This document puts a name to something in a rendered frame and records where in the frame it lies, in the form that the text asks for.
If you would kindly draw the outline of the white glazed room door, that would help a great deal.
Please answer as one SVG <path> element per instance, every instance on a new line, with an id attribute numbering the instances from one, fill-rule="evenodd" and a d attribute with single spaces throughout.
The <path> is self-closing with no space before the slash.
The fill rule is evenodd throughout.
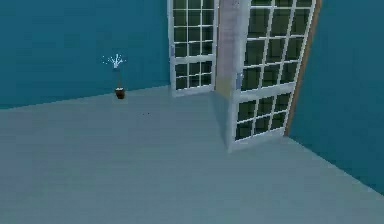
<path id="1" fill-rule="evenodd" d="M 282 137 L 322 0 L 240 0 L 227 144 L 230 152 Z M 243 73 L 241 90 L 237 73 Z"/>
<path id="2" fill-rule="evenodd" d="M 167 0 L 171 91 L 174 97 L 215 87 L 219 0 Z M 170 47 L 175 46 L 175 57 Z"/>

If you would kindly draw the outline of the brown potted house plant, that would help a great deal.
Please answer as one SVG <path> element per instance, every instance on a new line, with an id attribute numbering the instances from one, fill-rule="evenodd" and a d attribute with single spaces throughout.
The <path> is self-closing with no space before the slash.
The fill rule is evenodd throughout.
<path id="1" fill-rule="evenodd" d="M 122 85 L 122 74 L 120 71 L 120 65 L 125 62 L 125 60 L 122 58 L 122 55 L 119 53 L 116 53 L 114 56 L 105 57 L 103 56 L 103 64 L 110 64 L 112 66 L 112 71 L 116 74 L 117 77 L 117 86 L 114 89 L 115 95 L 118 99 L 124 99 L 125 98 L 125 89 Z"/>

